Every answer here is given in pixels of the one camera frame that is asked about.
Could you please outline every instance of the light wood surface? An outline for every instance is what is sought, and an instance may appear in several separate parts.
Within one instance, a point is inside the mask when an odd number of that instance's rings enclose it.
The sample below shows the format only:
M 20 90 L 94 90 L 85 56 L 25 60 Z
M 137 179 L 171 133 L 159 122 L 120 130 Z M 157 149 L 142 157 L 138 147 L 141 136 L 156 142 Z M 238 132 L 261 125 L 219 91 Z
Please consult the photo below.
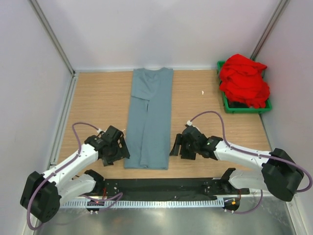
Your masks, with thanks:
M 103 130 L 109 125 L 120 130 L 126 129 L 132 75 L 132 72 L 81 73 L 79 75 L 59 162 L 70 156 L 78 147 L 71 130 L 74 122 L 89 122 Z M 184 124 L 196 114 L 206 110 L 214 110 L 222 114 L 226 137 L 230 142 L 248 148 L 269 150 L 268 141 L 257 114 L 226 114 L 224 112 L 219 81 L 214 70 L 174 72 L 171 148 L 176 134 L 183 131 Z M 221 123 L 215 114 L 202 115 L 193 123 L 207 137 L 222 136 Z M 95 131 L 87 126 L 78 126 L 77 132 L 82 142 L 88 136 L 95 134 Z M 205 159 L 199 155 L 194 161 L 171 156 L 168 170 L 124 169 L 123 164 L 121 160 L 115 162 L 113 166 L 103 167 L 99 160 L 86 169 L 93 169 L 105 178 L 221 177 L 229 167 L 244 169 L 230 162 Z

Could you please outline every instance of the white backdrop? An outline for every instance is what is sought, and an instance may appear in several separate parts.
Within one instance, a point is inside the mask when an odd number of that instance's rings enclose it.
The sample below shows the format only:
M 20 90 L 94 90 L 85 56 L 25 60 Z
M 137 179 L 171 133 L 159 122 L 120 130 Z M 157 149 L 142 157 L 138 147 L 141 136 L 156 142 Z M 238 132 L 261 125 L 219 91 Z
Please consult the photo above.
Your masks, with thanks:
M 278 0 L 38 0 L 76 70 L 203 69 L 250 56 Z
M 22 191 L 47 167 L 71 75 L 26 0 L 0 11 L 0 234 L 21 235 Z
M 268 65 L 273 110 L 263 114 L 273 147 L 282 148 L 313 175 L 313 1 L 290 1 L 257 60 Z M 307 177 L 301 187 L 308 184 Z M 313 189 L 299 194 L 302 219 L 313 234 Z

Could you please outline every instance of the red fabric pile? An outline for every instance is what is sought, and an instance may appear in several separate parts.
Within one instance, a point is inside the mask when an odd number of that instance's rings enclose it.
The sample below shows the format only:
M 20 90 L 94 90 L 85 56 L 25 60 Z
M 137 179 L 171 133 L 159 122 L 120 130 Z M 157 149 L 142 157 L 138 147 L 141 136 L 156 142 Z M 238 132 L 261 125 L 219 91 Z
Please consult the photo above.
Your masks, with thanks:
M 265 108 L 269 97 L 269 87 L 261 73 L 266 65 L 254 62 L 242 55 L 230 57 L 223 65 L 220 90 L 225 92 L 230 102 L 240 102 L 248 107 Z

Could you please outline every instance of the green plastic crate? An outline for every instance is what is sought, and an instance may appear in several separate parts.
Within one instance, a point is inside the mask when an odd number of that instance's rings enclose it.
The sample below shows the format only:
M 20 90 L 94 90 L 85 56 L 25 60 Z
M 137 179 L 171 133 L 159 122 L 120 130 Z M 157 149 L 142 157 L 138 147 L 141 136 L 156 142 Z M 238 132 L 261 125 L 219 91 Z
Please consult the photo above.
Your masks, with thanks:
M 220 71 L 222 69 L 223 64 L 225 64 L 225 61 L 219 61 L 217 62 L 217 68 L 218 68 L 218 75 L 220 75 Z M 222 92 L 222 98 L 223 98 L 223 104 L 225 112 L 228 114 L 262 114 L 265 112 L 268 112 L 272 110 L 272 104 L 270 103 L 270 100 L 267 99 L 265 108 L 260 109 L 254 109 L 254 108 L 230 108 L 228 106 L 228 101 L 226 98 L 226 95 L 224 92 Z

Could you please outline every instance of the blue-gray fabric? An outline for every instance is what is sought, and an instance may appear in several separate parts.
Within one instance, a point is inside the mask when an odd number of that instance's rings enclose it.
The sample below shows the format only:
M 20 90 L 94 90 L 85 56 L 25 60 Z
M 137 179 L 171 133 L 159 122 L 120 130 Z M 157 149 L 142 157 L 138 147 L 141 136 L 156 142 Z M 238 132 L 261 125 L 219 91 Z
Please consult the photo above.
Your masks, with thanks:
M 134 70 L 125 168 L 168 169 L 173 73 L 167 68 Z

